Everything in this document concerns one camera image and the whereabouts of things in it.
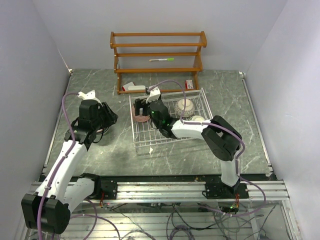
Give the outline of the red floral pattern bowl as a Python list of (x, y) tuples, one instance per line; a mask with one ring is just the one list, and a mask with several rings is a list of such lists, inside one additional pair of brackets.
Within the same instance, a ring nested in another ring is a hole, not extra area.
[(131, 110), (132, 110), (132, 119), (135, 122), (144, 123), (150, 120), (150, 117), (148, 115), (146, 116), (143, 115), (143, 110), (144, 110), (143, 107), (139, 109), (139, 115), (136, 115), (136, 109), (134, 104), (132, 105)]

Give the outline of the blue dotted bowl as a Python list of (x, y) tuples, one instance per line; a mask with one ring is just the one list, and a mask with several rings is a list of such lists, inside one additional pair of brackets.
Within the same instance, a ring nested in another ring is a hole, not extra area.
[(110, 127), (106, 127), (106, 128), (101, 128), (99, 130), (96, 131), (96, 134), (97, 135), (101, 135), (101, 134), (104, 134)]

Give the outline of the white wire dish rack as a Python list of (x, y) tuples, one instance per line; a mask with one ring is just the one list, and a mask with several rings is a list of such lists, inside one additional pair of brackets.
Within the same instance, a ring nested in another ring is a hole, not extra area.
[[(159, 130), (154, 129), (151, 121), (138, 122), (134, 119), (135, 110), (134, 103), (136, 99), (145, 99), (146, 96), (129, 96), (129, 103), (131, 105), (130, 117), (131, 117), (131, 129), (132, 139), (135, 148), (158, 146), (163, 144), (171, 144), (174, 142), (188, 141), (190, 137), (182, 137), (177, 139), (164, 137)], [(201, 116), (205, 120), (213, 118), (205, 90), (203, 88), (199, 90), (190, 90), (186, 92), (186, 98), (190, 100), (194, 105), (194, 115)], [(183, 99), (182, 92), (167, 92), (161, 95), (161, 100), (168, 108), (169, 114), (174, 118), (179, 118), (176, 111), (176, 103)]]

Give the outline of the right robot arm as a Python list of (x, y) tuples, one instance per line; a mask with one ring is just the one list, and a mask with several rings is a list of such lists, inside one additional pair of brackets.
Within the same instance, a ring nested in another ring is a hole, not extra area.
[(135, 114), (142, 111), (143, 116), (149, 116), (155, 129), (164, 137), (205, 141), (213, 155), (221, 160), (221, 194), (231, 198), (238, 192), (241, 181), (238, 158), (244, 152), (245, 144), (242, 136), (223, 117), (216, 115), (211, 120), (204, 121), (174, 118), (160, 99), (147, 102), (146, 99), (138, 98), (133, 105)]

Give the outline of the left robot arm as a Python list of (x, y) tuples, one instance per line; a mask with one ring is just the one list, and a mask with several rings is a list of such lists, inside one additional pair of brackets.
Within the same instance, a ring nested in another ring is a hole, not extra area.
[(73, 185), (69, 183), (80, 160), (97, 143), (97, 132), (108, 129), (117, 119), (106, 102), (81, 101), (79, 115), (69, 123), (62, 149), (49, 174), (33, 194), (27, 193), (21, 200), (27, 228), (62, 234), (71, 213), (84, 199), (102, 195), (99, 175), (83, 173)]

